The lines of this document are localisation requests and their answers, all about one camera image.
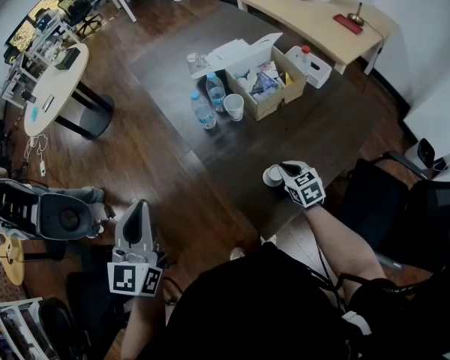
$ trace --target lamp base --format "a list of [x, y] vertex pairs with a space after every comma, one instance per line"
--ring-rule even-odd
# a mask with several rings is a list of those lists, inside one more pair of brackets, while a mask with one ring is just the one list
[[365, 21], [356, 13], [349, 13], [346, 18], [353, 21], [357, 26], [362, 27], [365, 24]]

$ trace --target white basket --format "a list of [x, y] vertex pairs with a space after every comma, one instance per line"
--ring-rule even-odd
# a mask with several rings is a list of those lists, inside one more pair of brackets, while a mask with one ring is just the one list
[[[285, 54], [286, 58], [289, 59], [300, 71], [304, 74], [307, 73], [305, 70], [305, 63], [303, 62], [303, 53], [300, 46], [294, 46], [290, 51]], [[321, 88], [325, 81], [330, 77], [332, 72], [332, 67], [325, 63], [321, 58], [317, 58], [313, 53], [310, 54], [310, 59], [312, 62], [312, 68], [308, 71], [307, 83], [311, 84], [315, 88]]]

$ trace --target plastic bottle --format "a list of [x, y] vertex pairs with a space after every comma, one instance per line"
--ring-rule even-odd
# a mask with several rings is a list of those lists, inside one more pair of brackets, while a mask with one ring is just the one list
[[312, 68], [310, 47], [308, 45], [304, 45], [301, 48], [301, 54], [302, 54], [302, 57], [303, 57], [303, 66], [304, 66], [303, 73], [305, 75], [308, 75], [310, 68]]
[[217, 124], [217, 120], [209, 103], [206, 102], [198, 91], [190, 93], [190, 99], [192, 99], [192, 110], [200, 124], [205, 129], [212, 129]]
[[215, 72], [207, 73], [207, 83], [205, 84], [207, 88], [208, 96], [213, 104], [213, 107], [217, 112], [224, 111], [224, 100], [225, 100], [225, 88], [222, 81], [217, 77]]

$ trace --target dark wooden table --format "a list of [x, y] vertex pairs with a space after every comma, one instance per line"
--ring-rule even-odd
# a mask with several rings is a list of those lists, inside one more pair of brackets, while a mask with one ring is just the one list
[[[262, 121], [255, 122], [247, 113], [240, 122], [218, 114], [217, 127], [203, 130], [190, 105], [189, 93], [197, 81], [188, 72], [187, 54], [206, 54], [236, 38], [251, 44], [273, 32], [279, 31], [249, 13], [224, 5], [163, 39], [132, 67], [208, 174], [264, 238], [294, 218], [299, 207], [282, 189], [266, 187], [263, 171], [281, 161], [305, 161], [316, 168], [326, 186], [353, 162], [380, 121], [377, 105], [332, 71], [321, 89], [306, 85], [299, 99]], [[299, 44], [284, 34], [275, 45], [285, 53]]]

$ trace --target paper cup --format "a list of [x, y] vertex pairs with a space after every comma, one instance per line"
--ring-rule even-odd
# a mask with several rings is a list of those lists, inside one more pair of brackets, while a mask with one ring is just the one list
[[223, 106], [234, 122], [239, 122], [243, 118], [243, 97], [233, 93], [225, 97]]

